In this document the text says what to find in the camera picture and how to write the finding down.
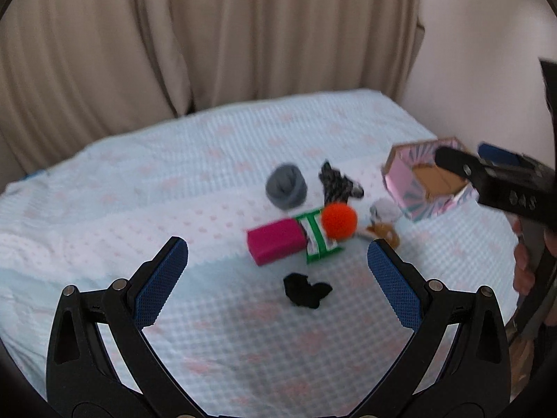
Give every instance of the blue object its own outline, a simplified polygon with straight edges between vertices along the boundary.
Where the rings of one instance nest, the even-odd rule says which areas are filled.
[[[393,261],[376,242],[369,244],[368,266],[402,326],[416,332],[422,323],[420,300]]]
[[[488,160],[496,165],[521,166],[520,156],[518,154],[491,144],[481,143],[478,146],[478,155],[482,159]]]
[[[180,239],[155,268],[135,299],[134,322],[139,329],[155,323],[187,264],[188,245]]]
[[[25,177],[21,178],[20,180],[27,180],[32,178],[33,176],[38,176],[39,174],[44,173],[46,170],[37,170],[34,173],[27,174]]]

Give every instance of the green striped packet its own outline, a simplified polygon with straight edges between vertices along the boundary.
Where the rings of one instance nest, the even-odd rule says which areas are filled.
[[[322,210],[321,207],[294,217],[303,227],[307,236],[306,260],[308,264],[342,251],[342,247],[336,241],[328,238],[323,230],[321,225]]]

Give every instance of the orange ball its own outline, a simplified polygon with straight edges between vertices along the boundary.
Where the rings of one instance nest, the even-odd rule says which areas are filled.
[[[356,232],[358,214],[348,204],[330,203],[321,211],[321,225],[330,239],[345,240]]]

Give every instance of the person's hand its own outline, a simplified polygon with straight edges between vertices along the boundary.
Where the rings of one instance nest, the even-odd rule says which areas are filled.
[[[522,234],[522,227],[520,220],[512,225],[512,230],[516,235]],[[557,257],[557,234],[550,231],[545,232],[545,245],[547,245],[550,253]],[[534,286],[536,277],[534,273],[528,268],[530,257],[528,250],[523,243],[519,243],[515,248],[515,278],[512,282],[512,287],[520,295],[528,295]],[[550,314],[545,320],[546,325],[557,325],[557,309],[552,308]]]

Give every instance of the beige curtain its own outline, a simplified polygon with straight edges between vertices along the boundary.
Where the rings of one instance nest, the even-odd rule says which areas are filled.
[[[196,109],[367,87],[400,99],[418,0],[172,0]]]
[[[0,133],[29,173],[192,108],[360,87],[398,100],[417,18],[418,0],[13,0]]]
[[[0,21],[0,131],[26,171],[190,105],[169,0],[13,0]]]

